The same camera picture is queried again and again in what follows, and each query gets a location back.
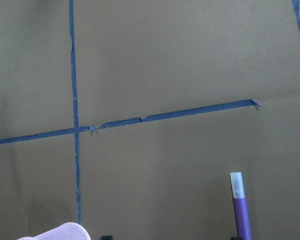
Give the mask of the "purple highlighter pen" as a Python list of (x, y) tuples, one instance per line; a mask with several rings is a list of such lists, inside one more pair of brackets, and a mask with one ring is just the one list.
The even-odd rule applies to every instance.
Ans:
[(230, 173), (237, 235), (243, 240), (252, 240), (243, 176), (241, 172)]

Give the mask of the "pink mesh pen holder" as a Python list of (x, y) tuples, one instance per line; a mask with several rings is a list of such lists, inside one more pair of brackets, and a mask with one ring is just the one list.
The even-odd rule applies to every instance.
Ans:
[(81, 225), (67, 222), (37, 236), (26, 236), (17, 240), (91, 240), (91, 237)]

